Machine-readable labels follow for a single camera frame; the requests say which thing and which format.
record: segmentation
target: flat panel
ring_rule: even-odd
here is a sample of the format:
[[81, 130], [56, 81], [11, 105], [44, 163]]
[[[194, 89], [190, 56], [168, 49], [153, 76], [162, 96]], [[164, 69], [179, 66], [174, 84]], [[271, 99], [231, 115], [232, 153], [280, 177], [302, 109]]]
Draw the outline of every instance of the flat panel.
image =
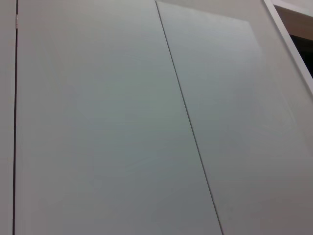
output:
[[0, 234], [12, 234], [15, 1], [0, 1]]
[[16, 235], [220, 235], [156, 5], [19, 4]]
[[255, 38], [260, 28], [159, 9], [224, 234], [311, 234], [313, 157], [273, 73], [284, 70], [267, 63]]

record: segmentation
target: dark opening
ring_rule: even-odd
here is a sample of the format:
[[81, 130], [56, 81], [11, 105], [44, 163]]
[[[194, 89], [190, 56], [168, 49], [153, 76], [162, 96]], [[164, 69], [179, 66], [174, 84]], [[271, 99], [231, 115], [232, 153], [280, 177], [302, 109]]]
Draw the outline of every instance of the dark opening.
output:
[[293, 35], [290, 36], [313, 77], [313, 41]]

